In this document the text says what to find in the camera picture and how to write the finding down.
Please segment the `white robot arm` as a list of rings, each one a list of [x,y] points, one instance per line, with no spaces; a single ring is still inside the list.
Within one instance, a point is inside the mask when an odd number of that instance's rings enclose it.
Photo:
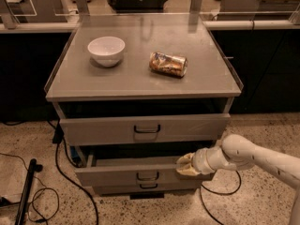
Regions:
[[[258,166],[293,188],[295,193],[289,225],[300,225],[300,158],[261,147],[243,136],[231,134],[220,146],[202,148],[177,159],[176,171],[197,176],[217,170],[241,171]]]

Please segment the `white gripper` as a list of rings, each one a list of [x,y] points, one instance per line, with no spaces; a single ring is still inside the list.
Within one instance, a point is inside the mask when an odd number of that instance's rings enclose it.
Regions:
[[[185,176],[207,175],[230,165],[220,147],[199,149],[195,154],[185,154],[176,161],[177,164],[189,164],[191,162],[193,167],[184,166],[177,168],[176,171]]]

